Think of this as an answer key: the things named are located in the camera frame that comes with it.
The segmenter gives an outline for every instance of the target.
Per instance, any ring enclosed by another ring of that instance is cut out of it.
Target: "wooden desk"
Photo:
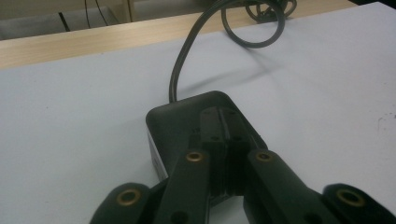
[[[291,16],[305,17],[354,6],[356,5],[347,0],[298,0],[297,9]],[[0,68],[43,63],[183,38],[199,15],[200,13],[0,41]],[[227,15],[229,22],[236,26],[253,23],[243,8],[231,9]],[[208,21],[202,33],[219,30],[223,30],[223,27],[218,13]]]

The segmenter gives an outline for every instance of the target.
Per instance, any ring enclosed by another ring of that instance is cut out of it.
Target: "black plastic part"
[[[273,223],[340,223],[316,193],[272,151],[254,150],[248,154],[247,177]]]
[[[345,184],[330,185],[323,191],[323,202],[347,224],[395,224],[396,217],[360,189]]]
[[[267,149],[267,145],[265,145],[262,138],[253,129],[230,97],[220,91],[211,91],[170,105],[156,107],[148,112],[146,123],[148,125],[151,158],[160,179],[172,176],[180,153],[191,147],[191,144],[197,145],[197,142],[200,141],[201,113],[211,107],[227,108],[235,113],[233,115],[235,118],[227,117],[230,125],[236,128],[233,128],[233,130],[236,130],[233,132],[243,132],[243,134],[239,133],[240,139],[235,138],[236,140],[232,140],[235,145],[232,146],[231,150],[235,151],[235,155],[243,154],[243,150],[238,148],[245,146],[247,144],[246,141],[250,142],[249,144],[252,148]],[[243,173],[243,166],[240,162],[236,163],[233,169],[236,176],[240,176],[240,173]],[[226,182],[235,182],[235,177],[228,176],[225,178],[228,178]],[[241,188],[230,189],[229,191],[231,194],[240,194]],[[213,193],[221,194],[222,191],[219,189]],[[221,202],[224,198],[222,196],[213,198],[212,203]]]
[[[201,112],[214,106],[235,111],[245,124],[249,137],[254,142],[253,147],[267,149],[267,145],[230,97],[220,91],[211,91],[148,112],[146,123],[151,158],[157,172],[161,174],[160,179],[173,173],[179,154],[189,147],[191,136],[200,133]]]
[[[169,177],[154,224],[205,224],[209,211],[210,157],[203,150],[182,153]]]
[[[113,189],[92,217],[91,224],[137,224],[149,200],[149,188],[128,183]]]
[[[202,150],[210,155],[211,196],[218,197],[225,194],[226,161],[228,148],[224,132],[224,121],[220,119],[218,107],[210,107],[201,113],[200,136]]]

